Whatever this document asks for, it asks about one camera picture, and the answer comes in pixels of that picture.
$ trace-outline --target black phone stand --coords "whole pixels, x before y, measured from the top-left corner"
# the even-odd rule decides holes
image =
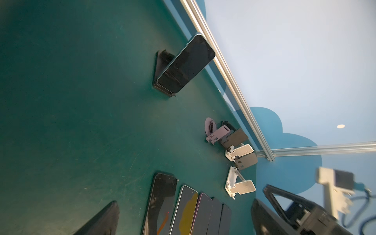
[[[163,92],[164,94],[168,95],[169,97],[176,96],[175,93],[167,90],[163,86],[161,86],[157,79],[162,74],[163,70],[167,67],[167,65],[174,59],[174,55],[167,52],[166,50],[158,51],[157,52],[157,60],[155,65],[155,72],[154,72],[154,79],[153,79],[153,87],[157,90]]]

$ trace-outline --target metal rail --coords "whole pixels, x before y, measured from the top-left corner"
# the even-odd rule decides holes
[[[229,87],[232,95],[234,96],[236,102],[238,103],[241,111],[243,112],[246,120],[248,121],[249,125],[251,126],[257,140],[259,141],[264,155],[269,161],[275,161],[273,152],[271,151],[268,143],[265,140],[264,135],[262,134],[260,127],[257,125],[256,119],[253,116],[249,105],[247,104],[246,100],[244,99],[231,71],[229,66],[227,65],[224,57],[219,49],[217,42],[215,41],[210,29],[202,15],[199,6],[197,5],[195,0],[180,0],[184,9],[186,10],[188,16],[190,17],[193,25],[195,26],[196,30],[204,35],[206,40],[212,46],[215,52],[214,63],[216,64],[217,68],[219,69],[223,79],[225,80],[227,86]]]
[[[275,157],[286,156],[306,156],[306,155],[327,155],[327,154],[349,154],[349,153],[372,153],[376,152],[376,141],[356,143],[356,144],[337,144],[312,147],[272,149]],[[256,151],[259,158],[266,157],[264,151]]]

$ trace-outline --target phone screen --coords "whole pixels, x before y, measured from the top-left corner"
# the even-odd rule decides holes
[[[230,222],[231,222],[231,209],[229,208],[228,205],[223,204],[218,235],[229,235]]]
[[[189,235],[196,209],[198,192],[184,185],[180,191],[170,235]]]
[[[154,177],[143,235],[168,235],[174,210],[177,180],[158,173]]]
[[[201,193],[196,206],[191,235],[206,235],[212,207],[213,200],[205,193]]]
[[[157,82],[167,90],[177,93],[215,57],[215,52],[205,38],[198,34],[174,59]]]
[[[213,207],[206,235],[218,235],[219,222],[221,221],[221,213],[222,203],[218,199],[213,198]]]

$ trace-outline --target white phone stand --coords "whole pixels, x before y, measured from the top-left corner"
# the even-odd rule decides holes
[[[253,148],[251,147],[251,145],[249,144],[240,144],[240,145],[241,146],[236,149],[234,149],[234,146],[231,146],[230,147],[231,152],[226,150],[225,156],[227,157],[227,159],[234,162],[236,156],[242,157],[244,155],[253,153]]]
[[[242,181],[236,183],[236,178],[239,177]],[[245,194],[256,191],[252,180],[245,180],[236,167],[230,167],[229,175],[227,176],[226,185],[224,187],[230,197],[235,200],[235,194]]]

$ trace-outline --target phone edge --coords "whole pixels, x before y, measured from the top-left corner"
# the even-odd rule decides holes
[[[175,223],[176,212],[177,212],[177,209],[179,207],[179,202],[180,202],[180,198],[182,196],[182,192],[183,192],[184,187],[188,187],[188,188],[192,189],[194,192],[196,192],[197,194],[199,194],[196,190],[194,190],[193,188],[189,187],[188,185],[183,185],[182,186],[182,188],[180,189],[179,197],[178,197],[177,202],[176,202],[176,207],[175,207],[174,215],[172,217],[172,222],[171,222],[171,226],[170,226],[170,232],[168,233],[168,235],[171,235],[172,227],[174,226],[174,223]]]

